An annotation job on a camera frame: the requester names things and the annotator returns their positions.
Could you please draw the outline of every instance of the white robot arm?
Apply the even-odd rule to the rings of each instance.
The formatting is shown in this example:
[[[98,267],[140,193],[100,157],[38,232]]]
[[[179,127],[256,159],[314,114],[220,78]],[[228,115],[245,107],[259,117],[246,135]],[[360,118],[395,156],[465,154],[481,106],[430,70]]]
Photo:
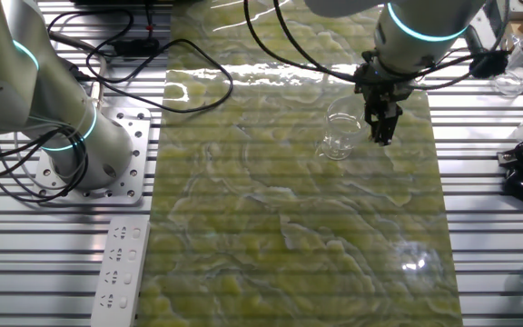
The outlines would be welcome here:
[[[304,0],[317,15],[340,17],[379,5],[380,0]],[[466,32],[485,0],[394,0],[385,4],[374,33],[375,49],[363,54],[367,63],[355,77],[374,81],[357,84],[364,94],[372,138],[389,145],[402,113],[398,101],[410,96],[405,76],[434,66]]]
[[[70,124],[82,135],[90,163],[78,188],[105,187],[128,167],[130,136],[96,110],[64,69],[35,1],[0,0],[0,134],[23,131],[37,139],[49,132],[50,127],[34,128],[38,122],[29,119],[34,115]],[[69,140],[55,138],[45,146],[58,174],[76,169]]]

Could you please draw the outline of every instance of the green marble mat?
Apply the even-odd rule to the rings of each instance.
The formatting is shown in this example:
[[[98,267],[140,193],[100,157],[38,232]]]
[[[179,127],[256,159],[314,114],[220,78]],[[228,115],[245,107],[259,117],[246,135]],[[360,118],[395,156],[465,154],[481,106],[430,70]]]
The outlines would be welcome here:
[[[267,45],[303,62],[271,1],[251,10]],[[377,10],[326,19],[302,0],[282,10],[321,63],[352,72],[374,46]],[[235,92],[205,114],[163,115],[140,325],[460,326],[426,95],[403,105],[392,146],[328,160],[324,114],[352,85],[273,62],[243,21],[240,0],[174,8],[173,38],[224,64]],[[166,104],[210,103],[227,85],[172,49]]]

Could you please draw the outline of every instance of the power strip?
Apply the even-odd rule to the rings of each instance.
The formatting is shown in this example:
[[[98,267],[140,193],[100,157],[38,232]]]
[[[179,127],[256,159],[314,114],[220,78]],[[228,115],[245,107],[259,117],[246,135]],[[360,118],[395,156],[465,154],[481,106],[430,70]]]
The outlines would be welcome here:
[[[149,230],[148,216],[116,217],[110,221],[92,327],[133,326]]]

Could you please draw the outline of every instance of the metal mounting plate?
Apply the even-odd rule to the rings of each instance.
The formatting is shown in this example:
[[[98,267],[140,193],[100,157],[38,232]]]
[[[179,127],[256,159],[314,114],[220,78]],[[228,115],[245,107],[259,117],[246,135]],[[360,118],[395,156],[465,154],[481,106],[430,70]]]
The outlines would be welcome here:
[[[41,203],[42,206],[135,206],[143,199],[144,168],[148,153],[151,112],[147,109],[126,108],[110,110],[105,116],[120,124],[131,136],[133,153],[128,168],[123,175],[105,188],[85,192],[76,189],[65,197]],[[35,179],[43,185],[65,184],[54,173],[50,157],[44,152],[40,156]],[[40,193],[43,189],[34,185],[34,191]]]

